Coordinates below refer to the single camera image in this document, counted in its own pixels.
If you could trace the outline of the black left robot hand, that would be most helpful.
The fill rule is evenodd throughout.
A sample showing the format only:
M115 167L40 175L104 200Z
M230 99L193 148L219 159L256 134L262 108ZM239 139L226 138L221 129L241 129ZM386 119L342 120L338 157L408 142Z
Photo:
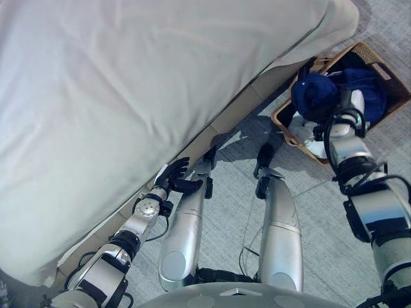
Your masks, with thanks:
M155 179L154 186L164 189L168 194L170 191L191 194L197 192L202 184L202 180L189 181L183 179L188 170L189 157L183 157L170 165L167 165Z

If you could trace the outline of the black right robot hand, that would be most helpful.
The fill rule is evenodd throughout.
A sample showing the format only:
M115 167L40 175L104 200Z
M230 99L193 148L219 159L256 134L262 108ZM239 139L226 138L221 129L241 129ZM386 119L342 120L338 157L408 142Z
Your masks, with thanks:
M337 111L350 111L364 113L365 100L361 90L340 87L338 92Z

